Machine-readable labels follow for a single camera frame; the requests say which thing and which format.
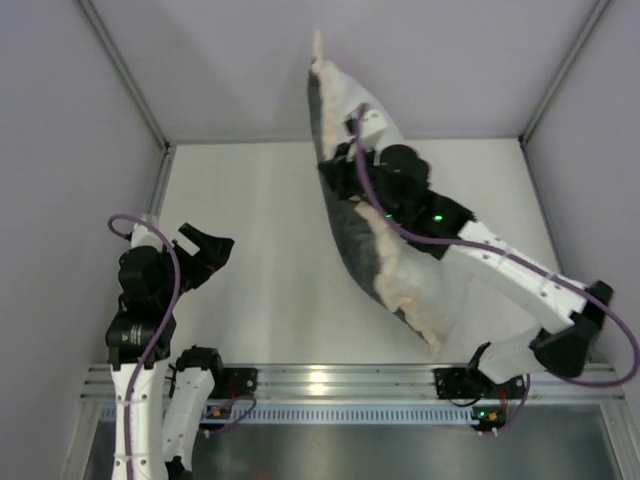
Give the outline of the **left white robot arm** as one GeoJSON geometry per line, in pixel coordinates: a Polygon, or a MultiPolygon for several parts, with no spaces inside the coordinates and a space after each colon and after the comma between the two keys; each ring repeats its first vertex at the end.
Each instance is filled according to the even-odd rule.
{"type": "Polygon", "coordinates": [[[114,479],[192,478],[200,420],[223,376],[217,349],[193,346],[172,361],[171,341],[177,301],[226,265],[235,242],[188,223],[179,231],[195,253],[143,221],[119,259],[121,293],[105,335],[116,406],[114,479]]]}

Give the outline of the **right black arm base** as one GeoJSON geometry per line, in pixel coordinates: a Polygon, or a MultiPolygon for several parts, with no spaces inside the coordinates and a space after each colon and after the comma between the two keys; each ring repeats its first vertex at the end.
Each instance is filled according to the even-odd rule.
{"type": "Polygon", "coordinates": [[[499,397],[501,384],[467,367],[436,368],[433,372],[437,398],[457,406],[471,406],[480,400],[499,397]]]}

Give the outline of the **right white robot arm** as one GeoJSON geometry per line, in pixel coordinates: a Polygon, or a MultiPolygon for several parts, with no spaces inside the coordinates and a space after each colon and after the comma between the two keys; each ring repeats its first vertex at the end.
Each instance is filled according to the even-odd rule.
{"type": "Polygon", "coordinates": [[[433,352],[454,328],[453,306],[470,278],[528,312],[534,325],[479,344],[462,382],[474,397],[516,377],[583,374],[612,288],[549,271],[502,241],[478,216],[430,185],[430,166],[404,144],[340,144],[317,166],[332,235],[358,286],[433,352]]]}

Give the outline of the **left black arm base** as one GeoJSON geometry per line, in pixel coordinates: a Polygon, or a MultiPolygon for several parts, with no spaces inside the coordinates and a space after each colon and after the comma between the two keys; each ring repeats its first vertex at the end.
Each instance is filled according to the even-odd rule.
{"type": "MultiPolygon", "coordinates": [[[[173,365],[164,375],[165,395],[171,398],[177,388],[177,377],[181,374],[173,365]]],[[[214,388],[209,399],[231,399],[253,395],[257,388],[258,370],[252,367],[223,367],[213,372],[214,388]]]]}

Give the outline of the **white pillowcase with cream ruffle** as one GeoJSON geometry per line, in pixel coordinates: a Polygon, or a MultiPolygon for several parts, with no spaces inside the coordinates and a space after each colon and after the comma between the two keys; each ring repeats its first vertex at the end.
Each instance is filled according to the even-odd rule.
{"type": "MultiPolygon", "coordinates": [[[[314,33],[307,101],[312,141],[320,167],[329,164],[340,132],[340,103],[357,82],[326,58],[322,34],[314,33]]],[[[446,268],[413,249],[358,195],[345,200],[319,178],[330,228],[351,278],[375,302],[407,326],[421,341],[429,362],[438,362],[463,310],[470,277],[446,268]]]]}

